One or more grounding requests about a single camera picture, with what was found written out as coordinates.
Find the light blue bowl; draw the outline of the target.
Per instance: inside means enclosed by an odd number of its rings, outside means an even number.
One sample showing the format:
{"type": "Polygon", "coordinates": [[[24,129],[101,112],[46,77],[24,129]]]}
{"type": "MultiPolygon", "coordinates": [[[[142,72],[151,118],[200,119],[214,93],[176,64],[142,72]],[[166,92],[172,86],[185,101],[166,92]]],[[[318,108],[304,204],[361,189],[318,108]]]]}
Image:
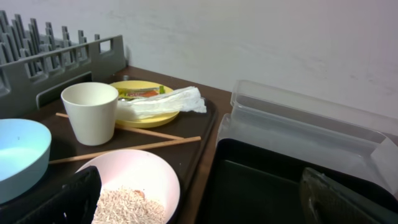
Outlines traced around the light blue bowl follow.
{"type": "Polygon", "coordinates": [[[45,174],[52,135],[29,119],[1,120],[1,203],[32,188],[45,174]]]}

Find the white paper napkin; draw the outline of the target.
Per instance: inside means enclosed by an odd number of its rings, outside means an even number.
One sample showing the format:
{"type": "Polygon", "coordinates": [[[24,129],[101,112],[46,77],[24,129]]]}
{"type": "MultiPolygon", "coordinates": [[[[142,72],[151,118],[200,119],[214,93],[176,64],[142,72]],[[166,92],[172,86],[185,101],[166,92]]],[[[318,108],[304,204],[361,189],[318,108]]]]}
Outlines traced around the white paper napkin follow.
{"type": "Polygon", "coordinates": [[[116,119],[132,121],[175,112],[206,113],[205,100],[197,87],[189,86],[178,90],[138,98],[131,101],[118,101],[116,119]]]}

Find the pink bowl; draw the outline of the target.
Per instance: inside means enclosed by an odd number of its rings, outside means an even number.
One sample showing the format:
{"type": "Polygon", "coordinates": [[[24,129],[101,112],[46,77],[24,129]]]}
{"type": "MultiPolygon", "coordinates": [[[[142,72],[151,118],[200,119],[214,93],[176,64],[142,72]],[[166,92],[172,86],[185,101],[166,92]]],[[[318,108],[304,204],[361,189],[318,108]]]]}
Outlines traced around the pink bowl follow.
{"type": "Polygon", "coordinates": [[[101,191],[121,187],[143,191],[146,198],[165,208],[165,223],[175,213],[180,200],[180,183],[174,169],[161,157],[134,149],[115,150],[86,162],[79,170],[95,166],[101,191]]]}

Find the cream plastic cup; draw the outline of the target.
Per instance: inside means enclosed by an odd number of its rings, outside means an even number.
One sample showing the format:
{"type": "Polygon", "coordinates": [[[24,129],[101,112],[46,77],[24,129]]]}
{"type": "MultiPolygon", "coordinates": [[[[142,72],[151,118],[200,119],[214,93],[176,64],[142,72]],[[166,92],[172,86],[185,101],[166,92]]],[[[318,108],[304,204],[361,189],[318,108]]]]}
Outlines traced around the cream plastic cup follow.
{"type": "Polygon", "coordinates": [[[63,105],[78,142],[99,146],[114,134],[119,93],[98,82],[72,85],[61,93],[63,105]]]}

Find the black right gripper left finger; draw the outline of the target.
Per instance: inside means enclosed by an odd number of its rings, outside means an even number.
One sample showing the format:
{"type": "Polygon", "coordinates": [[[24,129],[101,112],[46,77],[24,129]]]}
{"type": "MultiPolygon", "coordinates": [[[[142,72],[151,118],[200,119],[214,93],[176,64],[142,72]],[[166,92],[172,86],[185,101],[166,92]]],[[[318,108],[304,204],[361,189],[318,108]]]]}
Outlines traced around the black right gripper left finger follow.
{"type": "Polygon", "coordinates": [[[64,183],[22,202],[15,222],[91,223],[100,192],[100,173],[95,166],[89,166],[64,183]]]}

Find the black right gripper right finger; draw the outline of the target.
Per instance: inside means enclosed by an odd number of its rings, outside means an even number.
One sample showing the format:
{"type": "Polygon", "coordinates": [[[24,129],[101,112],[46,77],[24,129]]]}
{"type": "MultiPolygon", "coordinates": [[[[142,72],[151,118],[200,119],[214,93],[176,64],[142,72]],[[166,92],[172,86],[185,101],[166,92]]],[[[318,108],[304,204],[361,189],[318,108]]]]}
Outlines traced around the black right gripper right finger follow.
{"type": "Polygon", "coordinates": [[[397,223],[396,212],[312,168],[302,173],[300,201],[307,223],[397,223]]]}

